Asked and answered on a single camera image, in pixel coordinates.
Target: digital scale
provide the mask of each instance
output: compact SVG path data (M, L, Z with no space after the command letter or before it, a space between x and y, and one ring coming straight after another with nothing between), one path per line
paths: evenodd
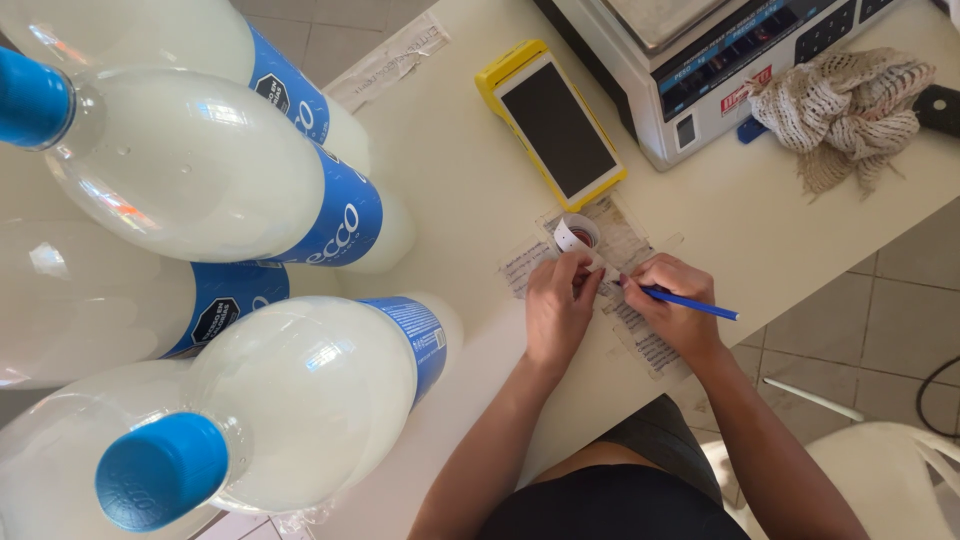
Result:
M902 0L534 0L658 170L750 117L766 82Z

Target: yellow card machine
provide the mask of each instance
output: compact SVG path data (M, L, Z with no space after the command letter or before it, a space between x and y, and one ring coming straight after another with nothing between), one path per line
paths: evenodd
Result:
M627 176L610 138L543 41L521 41L474 82L567 211Z

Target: beige cloth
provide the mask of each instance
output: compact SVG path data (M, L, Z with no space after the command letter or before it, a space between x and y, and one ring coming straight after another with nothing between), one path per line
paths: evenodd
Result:
M867 197L890 158L920 130L910 108L935 71L890 48L826 51L766 85L749 81L748 99L754 117L800 155L807 192L823 193L856 171Z

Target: woman's left hand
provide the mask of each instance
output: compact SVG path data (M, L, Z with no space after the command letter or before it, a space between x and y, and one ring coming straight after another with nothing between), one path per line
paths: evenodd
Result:
M562 377L587 333L604 269L589 272L590 257L564 253L530 274L527 283L527 351L538 368Z

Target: black octagon label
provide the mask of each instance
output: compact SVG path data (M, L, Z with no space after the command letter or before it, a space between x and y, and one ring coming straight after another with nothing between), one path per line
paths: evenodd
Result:
M287 96L287 86L275 77L273 73L261 77L260 80L256 82L256 87L253 91L265 97L267 101L273 103L274 106L284 114L290 109L290 97Z
M197 326L193 327L190 336L194 343L207 343L224 328L233 324L239 316L240 306L237 305L236 300L217 298L200 314Z

